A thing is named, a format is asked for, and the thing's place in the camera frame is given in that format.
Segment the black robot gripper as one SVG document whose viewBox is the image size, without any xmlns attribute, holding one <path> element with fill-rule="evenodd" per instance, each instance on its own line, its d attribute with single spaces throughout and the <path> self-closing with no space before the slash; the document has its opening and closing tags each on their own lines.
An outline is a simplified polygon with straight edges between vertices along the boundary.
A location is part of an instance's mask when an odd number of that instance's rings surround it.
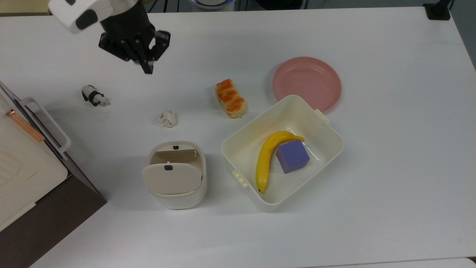
<svg viewBox="0 0 476 268">
<path fill-rule="evenodd" d="M 139 61 L 145 74 L 153 74 L 154 63 L 170 45 L 171 34 L 155 31 L 141 4 L 100 22 L 104 33 L 99 47 L 124 61 Z"/>
</svg>

